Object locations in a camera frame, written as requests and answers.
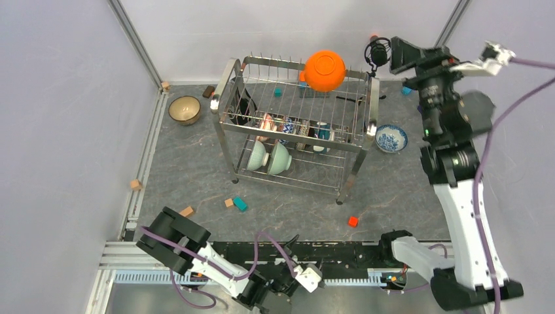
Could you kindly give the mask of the blue white floral bowl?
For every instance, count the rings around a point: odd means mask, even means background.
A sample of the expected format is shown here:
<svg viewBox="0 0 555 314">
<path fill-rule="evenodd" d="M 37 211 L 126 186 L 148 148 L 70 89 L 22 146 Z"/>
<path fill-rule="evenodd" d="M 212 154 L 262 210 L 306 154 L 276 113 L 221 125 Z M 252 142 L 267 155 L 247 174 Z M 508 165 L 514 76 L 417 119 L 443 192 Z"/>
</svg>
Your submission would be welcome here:
<svg viewBox="0 0 555 314">
<path fill-rule="evenodd" d="M 385 124 L 376 130 L 375 142 L 382 152 L 396 153 L 406 148 L 408 136 L 402 128 Z"/>
</svg>

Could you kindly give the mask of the celadon green bowl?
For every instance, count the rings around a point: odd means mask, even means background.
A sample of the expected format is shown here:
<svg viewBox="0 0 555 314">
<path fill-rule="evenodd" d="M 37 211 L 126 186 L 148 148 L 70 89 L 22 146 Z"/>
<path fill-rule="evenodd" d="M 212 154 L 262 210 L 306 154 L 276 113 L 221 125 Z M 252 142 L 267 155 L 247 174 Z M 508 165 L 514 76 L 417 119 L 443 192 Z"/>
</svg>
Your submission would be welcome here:
<svg viewBox="0 0 555 314">
<path fill-rule="evenodd" d="M 277 175 L 283 171 L 287 171 L 292 162 L 292 157 L 287 148 L 281 143 L 276 143 L 270 155 L 270 163 L 268 165 L 268 174 Z"/>
</svg>

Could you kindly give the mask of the brown glazed bowl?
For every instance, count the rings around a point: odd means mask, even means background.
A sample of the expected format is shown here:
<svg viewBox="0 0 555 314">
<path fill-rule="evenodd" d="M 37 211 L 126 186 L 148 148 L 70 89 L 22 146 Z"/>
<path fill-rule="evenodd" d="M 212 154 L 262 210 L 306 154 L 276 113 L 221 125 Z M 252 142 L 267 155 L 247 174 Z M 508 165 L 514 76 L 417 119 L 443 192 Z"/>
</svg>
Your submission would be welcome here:
<svg viewBox="0 0 555 314">
<path fill-rule="evenodd" d="M 175 99 L 168 109 L 170 118 L 184 126 L 196 123 L 201 114 L 201 103 L 193 96 L 183 96 Z"/>
</svg>

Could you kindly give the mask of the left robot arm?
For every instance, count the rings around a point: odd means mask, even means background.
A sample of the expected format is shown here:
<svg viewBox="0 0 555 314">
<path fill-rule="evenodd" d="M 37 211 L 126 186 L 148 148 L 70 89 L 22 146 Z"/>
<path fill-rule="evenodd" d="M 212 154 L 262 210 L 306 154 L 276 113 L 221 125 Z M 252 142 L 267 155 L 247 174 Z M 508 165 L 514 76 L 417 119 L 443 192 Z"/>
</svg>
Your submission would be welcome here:
<svg viewBox="0 0 555 314">
<path fill-rule="evenodd" d="M 266 232 L 256 234 L 253 263 L 246 269 L 222 257 L 209 242 L 211 234 L 204 227 L 169 207 L 164 207 L 149 226 L 141 226 L 140 230 L 142 236 L 137 247 L 161 262 L 172 275 L 185 275 L 188 271 L 204 275 L 247 309 L 257 307 L 267 312 L 263 303 L 269 295 L 285 294 L 300 284 L 298 277 L 304 268 L 293 261 L 291 251 Z M 257 270 L 262 237 L 269 240 L 284 259 L 284 276 L 268 279 Z"/>
</svg>

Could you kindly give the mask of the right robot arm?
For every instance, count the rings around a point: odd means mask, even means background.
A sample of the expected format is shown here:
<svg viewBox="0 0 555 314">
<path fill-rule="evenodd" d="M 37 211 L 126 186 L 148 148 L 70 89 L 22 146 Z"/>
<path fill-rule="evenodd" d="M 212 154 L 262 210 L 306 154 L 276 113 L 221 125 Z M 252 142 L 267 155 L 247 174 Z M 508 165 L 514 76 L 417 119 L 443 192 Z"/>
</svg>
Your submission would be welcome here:
<svg viewBox="0 0 555 314">
<path fill-rule="evenodd" d="M 488 42 L 477 60 L 460 61 L 446 46 L 420 48 L 392 37 L 390 47 L 391 73 L 416 73 L 403 86 L 419 96 L 425 141 L 421 165 L 446 217 L 454 257 L 445 258 L 400 230 L 382 236 L 379 261 L 387 267 L 401 262 L 417 272 L 445 311 L 521 298 L 522 284 L 507 275 L 493 244 L 473 143 L 492 130 L 495 106 L 482 92 L 454 90 L 464 77 L 497 75 L 515 53 Z"/>
</svg>

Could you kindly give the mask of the steel two-tier dish rack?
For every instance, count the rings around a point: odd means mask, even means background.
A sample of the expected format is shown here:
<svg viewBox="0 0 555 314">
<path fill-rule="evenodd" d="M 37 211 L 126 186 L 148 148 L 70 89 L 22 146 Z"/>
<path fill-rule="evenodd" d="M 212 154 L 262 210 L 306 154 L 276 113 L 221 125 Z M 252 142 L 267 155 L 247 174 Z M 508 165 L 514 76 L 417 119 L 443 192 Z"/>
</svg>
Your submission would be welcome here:
<svg viewBox="0 0 555 314">
<path fill-rule="evenodd" d="M 369 81 L 366 72 L 348 69 L 343 83 L 330 91 L 328 97 L 301 98 L 298 87 L 307 85 L 300 77 L 303 68 L 304 64 L 299 61 L 253 55 L 228 60 L 211 97 L 213 125 L 234 183 L 240 179 L 251 179 L 312 190 L 330 194 L 337 204 L 342 204 L 374 142 L 378 127 L 380 81 L 377 78 Z M 244 126 L 231 123 L 227 113 L 234 88 L 230 79 L 234 77 L 236 86 L 244 85 L 258 107 Z M 276 88 L 281 89 L 281 97 L 274 96 Z M 273 116 L 276 131 L 259 129 L 266 113 Z M 294 134 L 280 130 L 286 116 L 295 123 Z M 310 121 L 307 137 L 297 134 L 304 119 Z M 330 124 L 332 136 L 329 140 L 315 138 L 317 122 Z M 292 157 L 287 171 L 269 175 L 270 157 L 268 163 L 258 170 L 246 169 L 257 135 L 269 137 L 263 144 L 270 155 L 278 139 L 289 141 L 284 145 Z M 305 149 L 296 150 L 296 143 L 301 141 L 306 143 Z M 316 154 L 314 145 L 330 150 L 326 154 Z"/>
</svg>

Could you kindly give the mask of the orange plastic bowl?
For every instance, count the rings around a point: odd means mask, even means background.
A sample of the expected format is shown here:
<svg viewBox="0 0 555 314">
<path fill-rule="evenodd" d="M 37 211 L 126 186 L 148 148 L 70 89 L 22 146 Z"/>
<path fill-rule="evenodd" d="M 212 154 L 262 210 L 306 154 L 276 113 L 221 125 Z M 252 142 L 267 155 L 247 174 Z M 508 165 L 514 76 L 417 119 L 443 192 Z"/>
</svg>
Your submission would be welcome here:
<svg viewBox="0 0 555 314">
<path fill-rule="evenodd" d="M 308 58 L 300 77 L 313 90 L 330 92 L 343 83 L 346 77 L 346 66 L 336 52 L 320 50 Z"/>
</svg>

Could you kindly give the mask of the teal white cup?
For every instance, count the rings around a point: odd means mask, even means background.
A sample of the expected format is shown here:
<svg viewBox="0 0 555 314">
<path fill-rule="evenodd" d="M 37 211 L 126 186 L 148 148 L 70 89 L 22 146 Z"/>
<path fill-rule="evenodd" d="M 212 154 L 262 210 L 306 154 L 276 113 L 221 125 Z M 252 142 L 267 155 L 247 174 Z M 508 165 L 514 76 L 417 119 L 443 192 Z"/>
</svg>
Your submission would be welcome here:
<svg viewBox="0 0 555 314">
<path fill-rule="evenodd" d="M 332 136 L 332 130 L 330 124 L 326 122 L 317 122 L 314 128 L 314 136 L 318 139 L 329 140 Z M 313 146 L 313 151 L 316 154 L 326 154 L 330 148 L 322 147 L 318 145 Z"/>
</svg>

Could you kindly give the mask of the blue zigzag patterned bowl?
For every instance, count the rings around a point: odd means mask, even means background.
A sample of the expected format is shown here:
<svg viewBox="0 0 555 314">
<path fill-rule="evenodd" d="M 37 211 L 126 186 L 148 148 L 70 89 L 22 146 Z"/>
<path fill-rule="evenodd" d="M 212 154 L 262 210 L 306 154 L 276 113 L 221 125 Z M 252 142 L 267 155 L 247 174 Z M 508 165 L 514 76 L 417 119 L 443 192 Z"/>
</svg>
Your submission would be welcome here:
<svg viewBox="0 0 555 314">
<path fill-rule="evenodd" d="M 294 121 L 289 118 L 288 116 L 286 116 L 281 124 L 281 128 L 280 128 L 282 133 L 286 133 L 286 134 L 294 134 L 295 133 L 295 123 Z M 281 143 L 282 145 L 287 145 L 289 143 L 288 140 L 286 139 L 278 139 L 277 140 L 278 143 Z"/>
</svg>

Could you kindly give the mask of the pink patterned bowl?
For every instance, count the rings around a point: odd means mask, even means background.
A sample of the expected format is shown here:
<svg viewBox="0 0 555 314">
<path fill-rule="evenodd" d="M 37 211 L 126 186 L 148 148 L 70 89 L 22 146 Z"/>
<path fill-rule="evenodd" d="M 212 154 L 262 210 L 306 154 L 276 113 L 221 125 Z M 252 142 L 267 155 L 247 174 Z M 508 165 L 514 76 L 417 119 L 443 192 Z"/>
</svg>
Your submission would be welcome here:
<svg viewBox="0 0 555 314">
<path fill-rule="evenodd" d="M 260 130 L 265 130 L 265 131 L 276 131 L 277 128 L 278 127 L 276 126 L 276 123 L 275 123 L 275 120 L 274 120 L 273 116 L 266 113 L 264 115 L 263 119 L 260 121 L 259 129 Z M 257 141 L 260 141 L 260 142 L 263 143 L 263 142 L 267 141 L 269 139 L 269 137 L 257 135 L 255 137 L 255 139 Z"/>
</svg>

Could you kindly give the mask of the orange cube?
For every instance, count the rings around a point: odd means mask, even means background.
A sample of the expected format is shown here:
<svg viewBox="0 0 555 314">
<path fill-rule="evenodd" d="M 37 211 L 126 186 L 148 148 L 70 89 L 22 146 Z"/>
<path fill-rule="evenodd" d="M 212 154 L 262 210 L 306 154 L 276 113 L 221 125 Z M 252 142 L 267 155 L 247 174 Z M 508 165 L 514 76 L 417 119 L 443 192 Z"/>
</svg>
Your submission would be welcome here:
<svg viewBox="0 0 555 314">
<path fill-rule="evenodd" d="M 358 226 L 359 219 L 357 217 L 350 217 L 348 220 L 348 225 L 352 228 L 356 228 Z"/>
</svg>

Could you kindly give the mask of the black bowl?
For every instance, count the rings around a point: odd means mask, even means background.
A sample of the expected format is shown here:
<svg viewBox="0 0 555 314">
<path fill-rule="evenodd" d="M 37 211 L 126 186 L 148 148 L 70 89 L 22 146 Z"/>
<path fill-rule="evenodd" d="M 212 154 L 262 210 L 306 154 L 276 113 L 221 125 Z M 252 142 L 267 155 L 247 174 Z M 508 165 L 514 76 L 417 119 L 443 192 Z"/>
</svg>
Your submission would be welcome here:
<svg viewBox="0 0 555 314">
<path fill-rule="evenodd" d="M 230 79 L 234 88 L 232 89 L 233 93 L 229 99 L 230 105 L 227 113 L 231 123 L 244 126 L 249 123 L 253 113 L 256 113 L 258 110 L 258 107 L 246 87 L 244 85 L 237 87 L 235 81 L 236 77 Z"/>
</svg>

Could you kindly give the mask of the pale green bowl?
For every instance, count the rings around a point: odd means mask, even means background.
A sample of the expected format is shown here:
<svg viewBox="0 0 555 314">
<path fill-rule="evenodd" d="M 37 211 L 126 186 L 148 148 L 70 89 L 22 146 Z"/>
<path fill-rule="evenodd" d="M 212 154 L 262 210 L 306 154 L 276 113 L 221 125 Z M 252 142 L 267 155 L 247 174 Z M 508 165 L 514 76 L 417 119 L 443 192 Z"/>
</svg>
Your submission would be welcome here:
<svg viewBox="0 0 555 314">
<path fill-rule="evenodd" d="M 246 169 L 249 171 L 258 170 L 268 163 L 270 154 L 266 151 L 264 144 L 258 140 L 254 142 Z"/>
</svg>

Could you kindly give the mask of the teal block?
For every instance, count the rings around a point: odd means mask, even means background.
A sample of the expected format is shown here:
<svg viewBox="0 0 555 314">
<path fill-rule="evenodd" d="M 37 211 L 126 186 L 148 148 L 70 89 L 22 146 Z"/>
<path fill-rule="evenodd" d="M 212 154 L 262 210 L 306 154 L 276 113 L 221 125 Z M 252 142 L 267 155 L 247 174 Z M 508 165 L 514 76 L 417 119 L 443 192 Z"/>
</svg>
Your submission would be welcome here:
<svg viewBox="0 0 555 314">
<path fill-rule="evenodd" d="M 240 197 L 233 198 L 232 202 L 241 212 L 248 210 L 248 205 Z"/>
</svg>

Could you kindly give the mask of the tan wooden block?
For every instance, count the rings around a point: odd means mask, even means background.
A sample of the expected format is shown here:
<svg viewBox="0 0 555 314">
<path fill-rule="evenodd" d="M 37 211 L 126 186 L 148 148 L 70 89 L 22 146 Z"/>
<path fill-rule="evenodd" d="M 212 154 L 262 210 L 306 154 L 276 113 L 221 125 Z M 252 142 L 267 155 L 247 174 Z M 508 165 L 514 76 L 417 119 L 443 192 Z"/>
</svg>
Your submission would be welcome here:
<svg viewBox="0 0 555 314">
<path fill-rule="evenodd" d="M 195 210 L 191 207 L 188 206 L 185 209 L 183 209 L 182 211 L 179 212 L 179 214 L 183 217 L 190 217 L 195 213 Z"/>
</svg>

